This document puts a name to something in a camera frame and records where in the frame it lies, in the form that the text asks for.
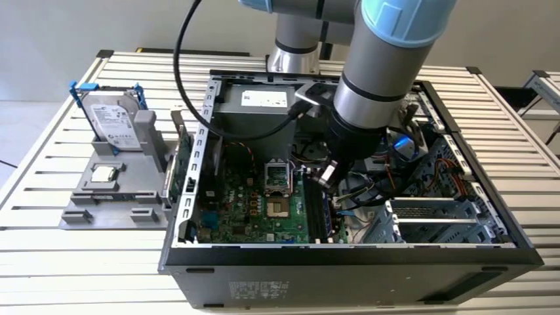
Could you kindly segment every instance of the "motherboard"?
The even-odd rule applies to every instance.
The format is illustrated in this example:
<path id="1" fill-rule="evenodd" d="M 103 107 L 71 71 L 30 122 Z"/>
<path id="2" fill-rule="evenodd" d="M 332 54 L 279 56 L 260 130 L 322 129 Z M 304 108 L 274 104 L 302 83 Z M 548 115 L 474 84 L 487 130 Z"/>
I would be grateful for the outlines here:
<path id="1" fill-rule="evenodd" d="M 302 175 L 294 176 L 294 192 L 286 198 L 266 196 L 264 177 L 226 172 L 223 200 L 203 212 L 200 242 L 308 243 Z M 274 178 L 282 182 L 278 172 Z"/>

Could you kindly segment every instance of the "hard drive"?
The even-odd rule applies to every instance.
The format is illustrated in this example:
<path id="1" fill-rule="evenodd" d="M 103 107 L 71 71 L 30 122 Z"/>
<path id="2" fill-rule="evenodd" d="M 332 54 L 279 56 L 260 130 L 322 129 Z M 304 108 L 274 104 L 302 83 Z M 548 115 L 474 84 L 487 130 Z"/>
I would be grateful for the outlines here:
<path id="1" fill-rule="evenodd" d="M 78 106 L 96 134 L 96 141 L 108 142 L 119 151 L 142 151 L 144 135 L 134 126 L 139 110 L 147 110 L 144 90 L 135 87 L 102 87 L 98 83 L 84 83 L 70 90 Z"/>

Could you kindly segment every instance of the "aluminum slotted table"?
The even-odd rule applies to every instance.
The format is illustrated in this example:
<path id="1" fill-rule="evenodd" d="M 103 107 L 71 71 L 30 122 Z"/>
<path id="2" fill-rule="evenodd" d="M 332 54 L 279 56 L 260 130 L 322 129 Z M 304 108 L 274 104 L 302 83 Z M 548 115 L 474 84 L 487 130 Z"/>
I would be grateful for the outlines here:
<path id="1" fill-rule="evenodd" d="M 180 64 L 187 92 L 199 107 L 210 69 L 264 71 L 263 58 L 184 55 Z M 342 69 L 340 62 L 322 64 L 323 74 L 340 75 Z M 422 310 L 460 315 L 559 314 L 560 162 L 476 69 L 427 66 L 419 79 L 432 82 L 546 261 L 542 269 L 459 307 Z M 111 57 L 99 57 L 84 81 L 112 86 L 140 82 L 158 114 L 156 128 L 164 138 L 178 137 L 170 110 L 186 107 L 175 87 L 170 54 L 115 52 Z M 195 120 L 187 124 L 191 132 L 196 126 Z M 164 231 L 58 229 L 94 152 L 92 137 L 83 112 L 68 98 L 0 191 L 0 227 L 6 228 L 0 231 L 0 313 L 196 312 L 174 279 L 156 273 Z M 259 311 L 415 314 L 420 308 Z"/>

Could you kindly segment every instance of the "open computer tower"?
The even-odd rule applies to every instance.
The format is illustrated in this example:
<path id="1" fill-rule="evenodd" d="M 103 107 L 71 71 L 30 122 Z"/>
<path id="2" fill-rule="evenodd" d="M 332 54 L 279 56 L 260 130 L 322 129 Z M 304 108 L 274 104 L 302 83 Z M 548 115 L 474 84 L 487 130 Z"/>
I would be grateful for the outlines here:
<path id="1" fill-rule="evenodd" d="M 200 113 L 259 133 L 306 83 L 338 80 L 212 71 Z M 326 150 L 320 112 L 250 142 L 199 127 L 160 260 L 192 307 L 459 304 L 543 265 L 431 83 L 404 101 L 419 107 L 423 156 L 402 159 L 388 133 L 335 194 L 308 177 Z M 406 181 L 400 196 L 352 208 Z"/>

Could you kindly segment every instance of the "floor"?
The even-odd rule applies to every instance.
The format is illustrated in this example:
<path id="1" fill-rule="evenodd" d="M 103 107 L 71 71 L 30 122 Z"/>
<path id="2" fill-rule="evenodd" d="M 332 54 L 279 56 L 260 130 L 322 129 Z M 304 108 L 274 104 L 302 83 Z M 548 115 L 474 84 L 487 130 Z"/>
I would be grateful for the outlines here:
<path id="1" fill-rule="evenodd" d="M 0 101 L 0 160 L 19 165 L 63 102 Z M 15 168 L 0 163 L 0 187 Z"/>

